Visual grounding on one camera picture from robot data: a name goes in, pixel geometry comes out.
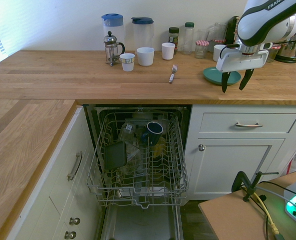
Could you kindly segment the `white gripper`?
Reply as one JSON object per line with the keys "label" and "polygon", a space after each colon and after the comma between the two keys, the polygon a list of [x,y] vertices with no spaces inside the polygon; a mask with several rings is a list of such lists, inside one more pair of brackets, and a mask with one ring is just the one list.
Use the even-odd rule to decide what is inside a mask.
{"label": "white gripper", "polygon": [[245,75],[239,85],[239,90],[243,90],[250,80],[254,69],[264,66],[268,54],[268,50],[261,50],[251,55],[245,55],[237,48],[224,49],[219,55],[216,64],[216,69],[222,72],[222,92],[225,93],[227,90],[230,72],[246,70]]}

